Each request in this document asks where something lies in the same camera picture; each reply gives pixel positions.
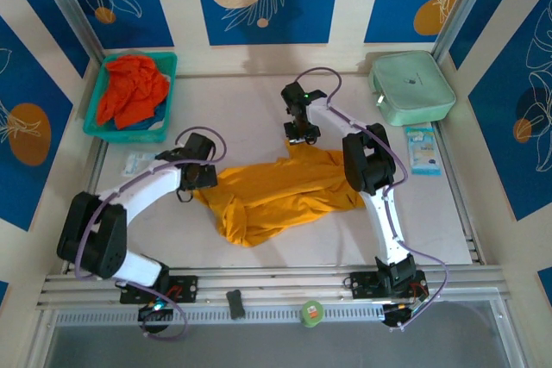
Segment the mint green zip case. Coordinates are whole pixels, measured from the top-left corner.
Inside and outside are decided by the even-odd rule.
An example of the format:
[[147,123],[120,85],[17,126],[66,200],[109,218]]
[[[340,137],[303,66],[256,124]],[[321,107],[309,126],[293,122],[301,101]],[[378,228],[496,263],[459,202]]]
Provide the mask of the mint green zip case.
[[375,104],[391,126],[440,121],[456,103],[454,91],[426,51],[378,57],[368,80]]

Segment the aluminium mounting rail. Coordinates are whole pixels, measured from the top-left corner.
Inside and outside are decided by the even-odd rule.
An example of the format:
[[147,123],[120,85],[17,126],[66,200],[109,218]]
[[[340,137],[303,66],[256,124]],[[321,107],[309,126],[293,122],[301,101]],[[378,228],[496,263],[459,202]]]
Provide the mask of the aluminium mounting rail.
[[[351,303],[352,291],[346,278],[354,271],[372,271],[372,266],[314,266],[265,268],[181,268],[178,276],[198,277],[196,304],[221,306],[226,293],[239,290],[245,305],[298,304],[304,299],[322,303]],[[440,300],[479,300],[489,294],[511,296],[501,268],[497,265],[451,265],[448,283]],[[121,308],[120,290],[109,280],[80,281],[72,272],[48,275],[36,308]]]

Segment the yellow t-shirt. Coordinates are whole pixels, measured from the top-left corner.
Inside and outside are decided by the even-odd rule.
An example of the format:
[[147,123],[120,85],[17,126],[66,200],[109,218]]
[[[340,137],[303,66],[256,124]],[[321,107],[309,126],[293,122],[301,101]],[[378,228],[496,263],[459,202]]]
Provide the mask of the yellow t-shirt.
[[341,151],[307,144],[286,148],[286,158],[228,168],[218,174],[217,186],[194,192],[227,242],[258,246],[328,213],[365,207],[347,182]]

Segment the blue cloth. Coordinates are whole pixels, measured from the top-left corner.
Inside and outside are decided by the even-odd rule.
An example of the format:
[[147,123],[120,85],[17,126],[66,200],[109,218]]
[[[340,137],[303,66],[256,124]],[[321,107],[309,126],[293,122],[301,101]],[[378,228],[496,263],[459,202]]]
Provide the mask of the blue cloth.
[[166,113],[166,101],[160,103],[154,110],[154,115],[141,122],[129,125],[122,129],[122,131],[139,131],[155,129],[163,123]]

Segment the teal plastic basket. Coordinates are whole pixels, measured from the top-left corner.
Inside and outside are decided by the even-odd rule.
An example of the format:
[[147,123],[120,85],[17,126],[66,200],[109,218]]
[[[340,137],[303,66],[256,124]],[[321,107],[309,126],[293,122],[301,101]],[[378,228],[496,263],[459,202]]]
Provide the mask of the teal plastic basket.
[[[139,130],[139,131],[122,131],[116,129],[114,121],[107,122],[103,126],[99,126],[96,121],[97,106],[99,101],[107,89],[109,82],[109,73],[106,69],[106,64],[114,61],[116,58],[123,55],[144,55],[152,58],[160,72],[169,81],[169,92],[166,98],[166,113],[163,123],[155,129]],[[94,86],[90,105],[85,116],[84,132],[88,135],[93,135],[108,142],[116,143],[150,143],[162,142],[165,140],[170,120],[173,86],[176,75],[176,66],[178,58],[172,52],[154,52],[154,53],[119,53],[106,57],[100,66],[97,75],[97,81]]]

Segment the white and blue sachet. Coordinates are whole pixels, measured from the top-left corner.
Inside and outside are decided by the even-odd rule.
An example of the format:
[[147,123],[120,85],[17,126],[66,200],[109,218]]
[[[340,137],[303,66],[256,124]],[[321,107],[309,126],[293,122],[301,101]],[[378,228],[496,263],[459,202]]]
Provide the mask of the white and blue sachet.
[[125,178],[133,177],[155,161],[155,157],[155,153],[129,152],[122,165],[121,175]]

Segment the green tape roll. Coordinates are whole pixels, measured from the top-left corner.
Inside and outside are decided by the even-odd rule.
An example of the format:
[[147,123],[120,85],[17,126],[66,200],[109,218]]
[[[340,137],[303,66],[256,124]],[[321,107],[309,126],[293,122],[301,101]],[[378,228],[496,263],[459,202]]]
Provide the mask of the green tape roll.
[[315,327],[324,317],[323,305],[314,300],[303,304],[301,308],[300,320],[305,327]]

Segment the orange t-shirt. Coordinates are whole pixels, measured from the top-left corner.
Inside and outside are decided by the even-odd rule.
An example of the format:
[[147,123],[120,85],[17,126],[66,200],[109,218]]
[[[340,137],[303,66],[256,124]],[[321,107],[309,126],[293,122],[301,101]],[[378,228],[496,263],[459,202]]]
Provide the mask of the orange t-shirt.
[[106,69],[109,82],[97,106],[97,124],[114,121],[116,129],[123,129],[152,119],[170,85],[154,60],[123,55],[107,63]]

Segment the small black clip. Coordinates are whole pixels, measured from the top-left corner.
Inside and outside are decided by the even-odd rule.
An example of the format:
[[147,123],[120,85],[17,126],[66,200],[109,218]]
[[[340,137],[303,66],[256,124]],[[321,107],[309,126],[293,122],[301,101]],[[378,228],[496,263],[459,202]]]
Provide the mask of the small black clip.
[[232,290],[226,293],[229,304],[229,313],[232,320],[243,319],[246,312],[242,303],[242,293],[240,290]]

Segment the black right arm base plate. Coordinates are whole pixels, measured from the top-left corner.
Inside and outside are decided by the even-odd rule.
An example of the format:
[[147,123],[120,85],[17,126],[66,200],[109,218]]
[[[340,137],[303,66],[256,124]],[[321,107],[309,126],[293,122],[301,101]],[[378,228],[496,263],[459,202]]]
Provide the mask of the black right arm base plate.
[[413,301],[415,299],[425,300],[429,297],[429,291],[423,284],[425,274],[416,271],[415,276],[406,282],[388,290],[384,282],[380,280],[376,271],[355,271],[351,272],[343,281],[346,288],[350,289],[354,299],[398,300]]

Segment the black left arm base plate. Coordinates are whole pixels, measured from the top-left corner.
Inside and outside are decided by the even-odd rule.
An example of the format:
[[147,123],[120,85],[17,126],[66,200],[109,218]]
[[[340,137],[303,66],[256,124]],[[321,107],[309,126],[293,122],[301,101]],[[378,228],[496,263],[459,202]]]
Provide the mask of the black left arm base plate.
[[[119,302],[122,304],[142,304],[151,303],[160,299],[158,294],[153,294],[126,284],[119,287],[121,293]],[[163,277],[152,290],[157,290],[161,294],[169,297],[176,303],[194,303],[198,293],[197,276],[171,276]]]

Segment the blue and white wipes packet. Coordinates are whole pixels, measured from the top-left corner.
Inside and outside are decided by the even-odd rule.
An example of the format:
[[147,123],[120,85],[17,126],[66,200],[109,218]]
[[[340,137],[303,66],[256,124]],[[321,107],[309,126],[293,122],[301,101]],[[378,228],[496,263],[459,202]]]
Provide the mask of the blue and white wipes packet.
[[423,176],[441,176],[442,168],[433,128],[407,127],[405,133],[411,173]]

